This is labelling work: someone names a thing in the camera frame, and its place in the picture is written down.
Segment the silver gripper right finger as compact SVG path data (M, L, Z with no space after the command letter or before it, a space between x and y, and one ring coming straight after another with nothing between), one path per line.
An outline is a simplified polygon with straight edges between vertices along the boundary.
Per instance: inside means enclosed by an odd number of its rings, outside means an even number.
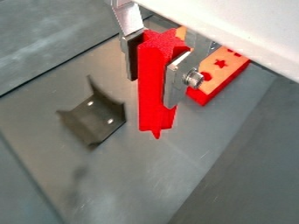
M203 83L199 65L220 47L211 39L188 28L179 28L176 34L191 48L184 50L166 67L163 105L172 109L184 97L186 89L198 89Z

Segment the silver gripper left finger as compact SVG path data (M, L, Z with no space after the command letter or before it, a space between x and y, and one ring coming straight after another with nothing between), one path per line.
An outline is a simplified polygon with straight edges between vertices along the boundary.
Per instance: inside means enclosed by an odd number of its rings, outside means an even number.
M125 54L127 78L137 78L136 48L144 39L144 24L137 4L132 0L109 0L120 27L120 47Z

